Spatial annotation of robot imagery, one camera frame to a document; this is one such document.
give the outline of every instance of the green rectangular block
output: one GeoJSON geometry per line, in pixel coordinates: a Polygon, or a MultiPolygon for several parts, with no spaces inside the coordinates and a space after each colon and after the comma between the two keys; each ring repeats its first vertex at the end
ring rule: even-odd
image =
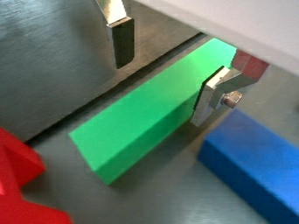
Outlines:
{"type": "Polygon", "coordinates": [[[189,119],[204,80],[236,48],[208,41],[70,133],[90,170],[110,184],[189,119]]]}

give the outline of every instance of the blue rectangular block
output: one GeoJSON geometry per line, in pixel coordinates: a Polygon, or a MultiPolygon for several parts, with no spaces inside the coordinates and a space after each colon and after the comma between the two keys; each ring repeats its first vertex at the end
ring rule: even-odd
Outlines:
{"type": "Polygon", "coordinates": [[[198,160],[270,223],[299,223],[299,150],[238,110],[206,135],[198,160]]]}

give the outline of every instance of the red block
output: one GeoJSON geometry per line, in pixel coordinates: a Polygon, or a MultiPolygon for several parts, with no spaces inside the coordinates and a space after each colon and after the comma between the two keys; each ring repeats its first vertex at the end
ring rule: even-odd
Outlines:
{"type": "Polygon", "coordinates": [[[264,74],[268,64],[248,53],[236,51],[232,66],[250,79],[257,81],[264,74]]]}
{"type": "Polygon", "coordinates": [[[0,129],[0,222],[3,224],[70,224],[69,216],[22,200],[20,187],[45,168],[38,154],[0,129]]]}

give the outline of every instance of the gray table surface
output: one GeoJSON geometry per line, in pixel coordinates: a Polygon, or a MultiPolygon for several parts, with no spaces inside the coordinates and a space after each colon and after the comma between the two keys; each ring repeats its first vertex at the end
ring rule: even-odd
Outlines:
{"type": "Polygon", "coordinates": [[[134,60],[116,70],[96,1],[0,1],[0,126],[22,140],[198,33],[140,3],[125,5],[134,60]]]}
{"type": "MultiPolygon", "coordinates": [[[[193,47],[129,87],[94,102],[30,141],[48,171],[22,189],[28,200],[66,211],[77,224],[265,224],[254,210],[196,161],[201,139],[221,118],[186,122],[112,184],[89,171],[68,133],[193,47]]],[[[299,79],[270,67],[237,107],[299,146],[299,79]]],[[[228,113],[222,108],[218,113],[228,113]]]]}

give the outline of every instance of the metal plate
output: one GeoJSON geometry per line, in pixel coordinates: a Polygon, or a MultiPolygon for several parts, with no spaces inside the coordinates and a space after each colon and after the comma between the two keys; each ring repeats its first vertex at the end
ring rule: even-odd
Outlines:
{"type": "Polygon", "coordinates": [[[134,60],[116,70],[92,0],[0,3],[0,125],[22,140],[102,95],[197,32],[130,1],[134,60]]]}

